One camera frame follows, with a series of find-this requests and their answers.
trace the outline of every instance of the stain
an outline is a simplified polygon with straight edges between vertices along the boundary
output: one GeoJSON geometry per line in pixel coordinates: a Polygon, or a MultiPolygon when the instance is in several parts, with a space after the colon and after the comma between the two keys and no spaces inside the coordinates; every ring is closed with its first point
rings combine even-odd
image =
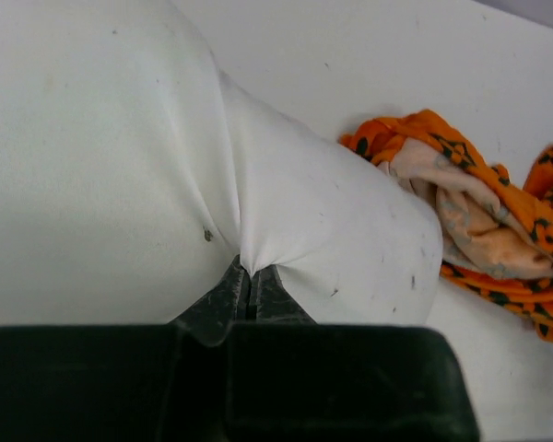
{"type": "Polygon", "coordinates": [[[206,228],[205,229],[205,241],[206,242],[211,242],[212,239],[213,239],[213,234],[211,233],[211,230],[206,228]]]}
{"type": "Polygon", "coordinates": [[[166,28],[170,34],[172,34],[174,37],[176,37],[176,32],[174,31],[174,29],[172,29],[170,27],[170,25],[168,23],[164,23],[164,28],[166,28]]]}
{"type": "Polygon", "coordinates": [[[45,84],[43,85],[43,92],[45,94],[48,94],[53,90],[54,87],[55,87],[55,80],[53,79],[53,76],[51,74],[48,74],[45,77],[45,84]]]}

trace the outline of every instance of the white table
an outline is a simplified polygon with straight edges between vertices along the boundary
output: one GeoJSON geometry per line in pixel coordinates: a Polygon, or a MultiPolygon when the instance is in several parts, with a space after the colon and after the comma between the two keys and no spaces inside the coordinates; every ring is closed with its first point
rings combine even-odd
{"type": "MultiPolygon", "coordinates": [[[[237,82],[326,138],[430,107],[518,184],[553,142],[552,29],[470,0],[174,1],[237,82]]],[[[487,440],[553,436],[553,345],[447,284],[428,324],[487,440]]]]}

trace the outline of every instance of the white surface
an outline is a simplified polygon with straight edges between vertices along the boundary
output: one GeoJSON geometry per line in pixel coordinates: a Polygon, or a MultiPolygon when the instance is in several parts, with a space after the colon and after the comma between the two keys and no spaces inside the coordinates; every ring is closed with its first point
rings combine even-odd
{"type": "MultiPolygon", "coordinates": [[[[236,81],[330,140],[430,107],[519,184],[553,141],[552,29],[469,0],[175,3],[236,81]]],[[[429,324],[460,357],[486,439],[553,436],[553,345],[445,284],[429,324]]]]}
{"type": "Polygon", "coordinates": [[[170,2],[1,1],[0,324],[168,321],[238,253],[318,321],[421,324],[441,232],[221,76],[170,2]]]}

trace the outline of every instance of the white cloth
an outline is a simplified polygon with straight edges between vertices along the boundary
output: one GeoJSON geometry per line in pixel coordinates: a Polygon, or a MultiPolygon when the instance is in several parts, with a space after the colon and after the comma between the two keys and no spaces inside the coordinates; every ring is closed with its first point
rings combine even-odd
{"type": "Polygon", "coordinates": [[[0,324],[171,320],[238,253],[318,321],[422,323],[441,233],[166,0],[1,0],[0,324]]]}

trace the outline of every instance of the crumpled cloth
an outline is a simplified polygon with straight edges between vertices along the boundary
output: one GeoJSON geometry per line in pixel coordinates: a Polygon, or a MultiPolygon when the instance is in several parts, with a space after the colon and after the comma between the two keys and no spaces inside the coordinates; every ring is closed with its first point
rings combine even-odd
{"type": "Polygon", "coordinates": [[[436,211],[444,278],[532,320],[553,342],[553,145],[520,189],[432,110],[367,121],[340,143],[436,211]]]}

